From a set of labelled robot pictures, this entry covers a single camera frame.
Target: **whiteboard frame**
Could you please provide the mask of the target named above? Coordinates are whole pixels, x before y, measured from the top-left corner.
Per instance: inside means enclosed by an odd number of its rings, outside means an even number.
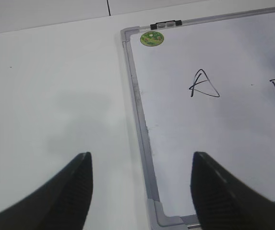
[[[188,26],[194,24],[202,24],[208,22],[222,21],[234,18],[248,17],[260,14],[274,13],[275,7],[266,8],[260,10],[239,12],[239,13],[231,13],[224,14],[219,16],[211,16],[205,18],[198,18],[192,20],[182,21],[181,26]],[[198,222],[196,215],[184,216],[184,217],[167,217],[163,211],[163,205],[160,203],[160,197],[158,193],[156,177],[155,177],[155,169],[153,165],[153,159],[151,154],[151,145],[148,135],[148,129],[146,126],[146,121],[143,113],[143,105],[140,95],[140,90],[138,86],[138,80],[136,75],[135,64],[133,60],[133,52],[131,47],[131,35],[138,34],[142,32],[151,31],[150,26],[144,27],[130,27],[125,28],[121,31],[121,38],[123,49],[125,53],[127,73],[129,77],[129,84],[132,96],[132,105],[134,118],[137,129],[137,136],[140,148],[140,154],[142,158],[143,165],[143,174],[146,186],[146,194],[147,194],[147,204],[148,204],[148,216],[150,219],[151,228],[153,230],[187,230],[198,228],[200,224]]]

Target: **round sticker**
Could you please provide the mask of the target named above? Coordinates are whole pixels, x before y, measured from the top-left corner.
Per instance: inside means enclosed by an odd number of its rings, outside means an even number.
[[[158,46],[164,41],[164,36],[157,31],[149,31],[141,36],[141,43],[145,46]]]

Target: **gray plastic corner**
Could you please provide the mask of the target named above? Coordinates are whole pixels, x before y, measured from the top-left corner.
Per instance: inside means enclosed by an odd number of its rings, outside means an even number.
[[[149,220],[152,230],[188,230],[180,217],[167,217],[160,202],[147,200]]]
[[[139,26],[125,28],[121,31],[122,42],[129,42],[130,36],[139,33]]]

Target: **table surface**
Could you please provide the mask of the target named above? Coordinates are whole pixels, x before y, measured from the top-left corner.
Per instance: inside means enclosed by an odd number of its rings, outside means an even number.
[[[150,229],[120,30],[274,6],[209,0],[0,34],[0,211],[91,151],[85,229]]]

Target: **black textured surface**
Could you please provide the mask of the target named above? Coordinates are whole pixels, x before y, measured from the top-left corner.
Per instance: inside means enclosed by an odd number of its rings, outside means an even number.
[[[191,194],[203,230],[275,230],[275,203],[203,152],[194,154]]]
[[[77,155],[31,195],[0,213],[0,230],[81,230],[93,192],[90,153]]]

